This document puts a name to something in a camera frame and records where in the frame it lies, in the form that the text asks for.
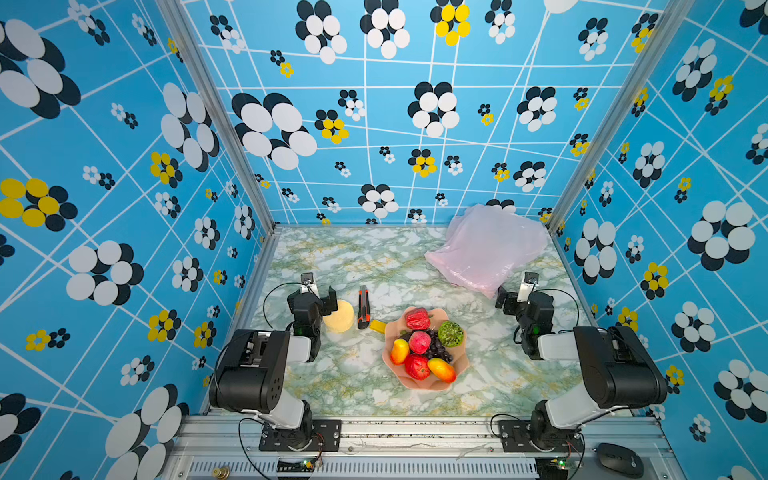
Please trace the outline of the green kiwi half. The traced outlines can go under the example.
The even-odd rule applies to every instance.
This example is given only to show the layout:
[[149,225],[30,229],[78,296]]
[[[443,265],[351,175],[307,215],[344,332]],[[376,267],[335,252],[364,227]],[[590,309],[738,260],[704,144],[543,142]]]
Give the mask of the green kiwi half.
[[443,322],[438,330],[438,339],[446,348],[455,348],[463,344],[465,333],[462,327],[453,321]]

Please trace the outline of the pink plastic bag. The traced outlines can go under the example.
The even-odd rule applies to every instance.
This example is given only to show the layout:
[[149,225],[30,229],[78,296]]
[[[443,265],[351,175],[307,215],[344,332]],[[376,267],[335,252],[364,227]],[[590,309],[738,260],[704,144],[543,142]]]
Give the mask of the pink plastic bag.
[[548,242],[540,222],[500,206],[476,205],[452,219],[444,244],[425,259],[450,284],[492,298],[513,270],[539,257]]

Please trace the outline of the orange yellow mango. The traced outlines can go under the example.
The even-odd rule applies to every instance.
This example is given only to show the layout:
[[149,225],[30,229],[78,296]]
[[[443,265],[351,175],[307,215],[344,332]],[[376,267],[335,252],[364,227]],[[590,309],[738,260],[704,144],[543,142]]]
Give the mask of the orange yellow mango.
[[454,367],[441,358],[432,358],[427,362],[431,373],[440,381],[451,384],[456,381],[457,374]]

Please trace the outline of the pink peach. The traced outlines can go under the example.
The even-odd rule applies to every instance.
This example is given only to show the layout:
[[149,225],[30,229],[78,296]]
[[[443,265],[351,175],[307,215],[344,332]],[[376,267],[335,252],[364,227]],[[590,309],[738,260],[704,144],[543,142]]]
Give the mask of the pink peach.
[[426,331],[414,331],[408,341],[410,351],[416,355],[424,355],[431,343],[432,337]]

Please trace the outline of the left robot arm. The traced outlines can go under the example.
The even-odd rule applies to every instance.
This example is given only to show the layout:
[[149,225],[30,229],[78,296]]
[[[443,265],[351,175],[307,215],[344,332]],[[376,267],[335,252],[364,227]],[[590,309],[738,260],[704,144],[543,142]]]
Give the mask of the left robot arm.
[[333,288],[321,297],[315,286],[305,284],[288,296],[287,304],[294,316],[287,329],[233,333],[216,361],[209,403],[263,422],[269,438],[298,450],[318,435],[309,403],[284,389],[286,368],[316,359],[323,317],[338,310],[338,301]]

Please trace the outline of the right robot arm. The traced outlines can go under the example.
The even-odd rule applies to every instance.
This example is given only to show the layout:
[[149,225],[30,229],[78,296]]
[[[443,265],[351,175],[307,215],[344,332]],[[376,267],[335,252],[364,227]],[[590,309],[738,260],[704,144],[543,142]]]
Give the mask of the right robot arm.
[[534,407],[528,438],[536,448],[551,451],[590,421],[666,400],[665,376],[632,328],[575,326],[556,333],[554,299],[543,291],[499,288],[496,307],[516,319],[514,342],[530,359],[576,361],[580,367],[580,383]]

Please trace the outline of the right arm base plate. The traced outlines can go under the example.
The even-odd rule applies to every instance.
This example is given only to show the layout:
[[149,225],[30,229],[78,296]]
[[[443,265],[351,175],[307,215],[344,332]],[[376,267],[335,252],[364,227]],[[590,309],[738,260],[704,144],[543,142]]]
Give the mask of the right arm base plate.
[[548,424],[531,427],[527,420],[499,420],[496,434],[506,453],[568,454],[584,450],[584,440],[576,430],[559,430]]

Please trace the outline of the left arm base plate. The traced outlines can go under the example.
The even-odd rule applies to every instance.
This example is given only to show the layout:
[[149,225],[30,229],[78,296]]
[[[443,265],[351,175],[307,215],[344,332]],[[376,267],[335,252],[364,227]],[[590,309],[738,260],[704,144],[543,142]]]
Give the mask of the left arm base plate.
[[262,452],[337,452],[342,433],[340,419],[304,422],[297,429],[262,429],[259,450]]

